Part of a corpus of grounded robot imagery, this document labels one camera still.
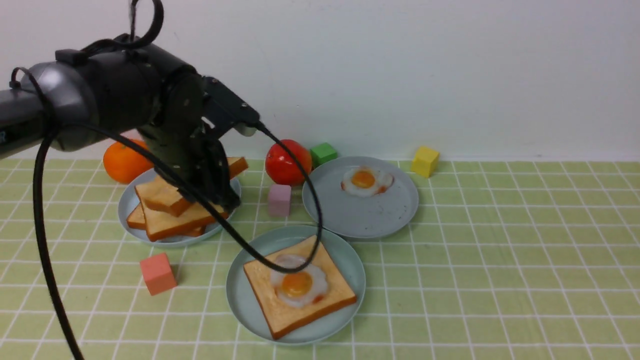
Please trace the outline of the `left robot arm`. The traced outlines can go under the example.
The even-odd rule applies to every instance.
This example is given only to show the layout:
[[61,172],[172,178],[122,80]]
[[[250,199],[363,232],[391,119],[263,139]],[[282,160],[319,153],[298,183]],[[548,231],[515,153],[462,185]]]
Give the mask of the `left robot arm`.
[[158,175],[192,202],[240,205],[220,138],[259,116],[218,79],[126,34],[12,71],[1,91],[2,158],[82,150],[137,130]]

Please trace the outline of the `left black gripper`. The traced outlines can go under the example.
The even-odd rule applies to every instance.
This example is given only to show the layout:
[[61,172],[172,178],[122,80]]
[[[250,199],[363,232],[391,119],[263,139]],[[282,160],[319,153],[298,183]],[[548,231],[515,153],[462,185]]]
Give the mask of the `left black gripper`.
[[242,203],[231,185],[231,170],[219,139],[203,121],[204,84],[201,75],[181,75],[163,87],[161,107],[151,123],[137,128],[148,150],[166,164],[173,177],[156,166],[157,174],[189,201],[196,201],[189,185],[226,211]]

